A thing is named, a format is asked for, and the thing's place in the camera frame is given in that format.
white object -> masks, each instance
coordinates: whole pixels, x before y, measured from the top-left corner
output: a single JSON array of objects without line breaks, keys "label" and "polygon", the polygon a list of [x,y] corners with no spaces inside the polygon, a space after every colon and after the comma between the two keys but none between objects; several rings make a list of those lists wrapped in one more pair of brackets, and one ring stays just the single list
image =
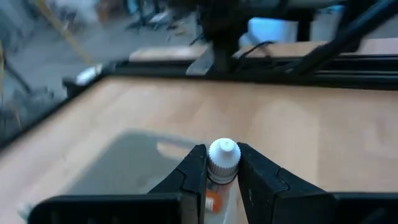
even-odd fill
[{"label": "white object", "polygon": [[220,138],[211,144],[208,158],[209,178],[217,184],[227,184],[238,173],[241,150],[233,140]]},{"label": "white object", "polygon": [[86,85],[101,72],[102,72],[101,64],[91,66],[90,68],[86,68],[84,71],[80,72],[80,74],[76,77],[76,84]]},{"label": "white object", "polygon": [[18,215],[25,221],[27,221],[30,212],[33,210],[33,206],[29,203],[22,203],[18,206]]},{"label": "white object", "polygon": [[171,21],[171,18],[173,17],[173,11],[172,10],[166,10],[164,12],[158,13],[154,15],[148,23],[160,23],[160,22],[168,22]]}]

plastic bottle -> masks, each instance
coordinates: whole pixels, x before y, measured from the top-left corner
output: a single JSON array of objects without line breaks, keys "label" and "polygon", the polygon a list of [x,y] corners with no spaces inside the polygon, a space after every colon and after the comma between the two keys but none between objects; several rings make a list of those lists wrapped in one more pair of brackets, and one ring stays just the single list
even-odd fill
[{"label": "plastic bottle", "polygon": [[206,223],[223,223],[226,220],[231,186],[238,174],[240,158],[240,148],[231,139],[217,139],[209,147],[206,207],[212,213],[206,214]]}]

black machine part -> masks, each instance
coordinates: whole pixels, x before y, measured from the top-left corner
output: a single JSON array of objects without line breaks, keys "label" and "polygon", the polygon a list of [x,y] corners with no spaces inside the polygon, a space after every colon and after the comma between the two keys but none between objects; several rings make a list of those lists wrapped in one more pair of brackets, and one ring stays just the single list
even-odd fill
[{"label": "black machine part", "polygon": [[[353,6],[360,4],[358,1],[355,0]],[[398,13],[396,10],[398,0],[380,0],[370,6],[373,1],[366,1],[366,7],[363,7],[367,9],[365,13],[357,16],[359,13],[355,11],[354,15],[345,19],[341,30],[332,41],[319,46],[303,57],[273,57],[272,55],[265,58],[230,57],[238,49],[238,37],[247,28],[244,21],[250,16],[245,15],[241,8],[235,9],[233,13],[226,10],[218,14],[217,11],[210,10],[212,7],[194,7],[202,12],[202,19],[208,23],[208,27],[204,27],[207,31],[203,35],[207,36],[208,40],[216,40],[213,42],[213,48],[195,61],[181,59],[111,62],[104,66],[102,72],[93,77],[87,85],[66,79],[63,84],[68,90],[69,97],[77,96],[104,77],[115,76],[398,90],[398,56],[396,54],[338,55],[344,49],[352,50],[353,45],[357,45],[360,38]],[[176,5],[182,3],[191,4],[192,2],[181,0],[174,2]],[[217,2],[220,4],[219,7],[222,7],[224,3]],[[241,20],[228,23],[232,17]],[[217,18],[216,20],[221,22],[218,24],[211,18]]]},{"label": "black machine part", "polygon": [[[245,143],[238,182],[250,224],[397,223],[398,194],[329,193],[278,166]],[[38,204],[29,224],[204,223],[205,145],[195,146],[146,195],[58,196]]]},{"label": "black machine part", "polygon": [[[272,17],[281,14],[287,7],[286,1],[193,1],[199,12],[203,36],[211,42],[213,68],[210,72],[232,72],[236,68],[233,54],[239,50],[239,38],[248,31],[248,21],[253,17]],[[364,12],[351,22],[340,26],[336,37],[329,43],[304,56],[299,63],[290,67],[275,68],[274,75],[311,75],[342,52],[352,52],[359,47],[359,41],[375,28],[397,14],[398,1],[380,0],[375,4],[366,1]],[[184,6],[186,2],[177,1]]]}]

light wood surface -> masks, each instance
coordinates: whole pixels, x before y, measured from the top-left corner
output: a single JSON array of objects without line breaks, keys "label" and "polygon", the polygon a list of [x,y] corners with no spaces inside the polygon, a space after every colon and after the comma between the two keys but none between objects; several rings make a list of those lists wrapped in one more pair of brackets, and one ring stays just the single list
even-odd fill
[{"label": "light wood surface", "polygon": [[[319,42],[300,42],[288,44],[270,44],[267,46],[275,57],[300,57],[308,54],[314,48],[325,44],[325,41]],[[208,46],[196,45],[162,47],[162,48],[144,48],[130,55],[130,60],[181,60],[198,58]],[[252,46],[242,47],[241,52],[248,51]],[[377,55],[377,54],[398,54],[398,38],[368,39],[365,40],[360,49],[353,53],[356,55]],[[264,52],[257,49],[251,52],[248,57],[263,57]]]},{"label": "light wood surface", "polygon": [[105,79],[0,155],[0,221],[68,192],[132,129],[247,142],[326,190],[397,191],[397,114],[395,91]]}]

chair leg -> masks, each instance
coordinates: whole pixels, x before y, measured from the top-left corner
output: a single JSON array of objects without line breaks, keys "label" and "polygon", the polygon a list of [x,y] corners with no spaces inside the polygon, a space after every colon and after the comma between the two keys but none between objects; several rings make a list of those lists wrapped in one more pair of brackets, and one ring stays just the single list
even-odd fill
[{"label": "chair leg", "polygon": [[297,42],[310,41],[311,21],[299,21],[297,26]]}]

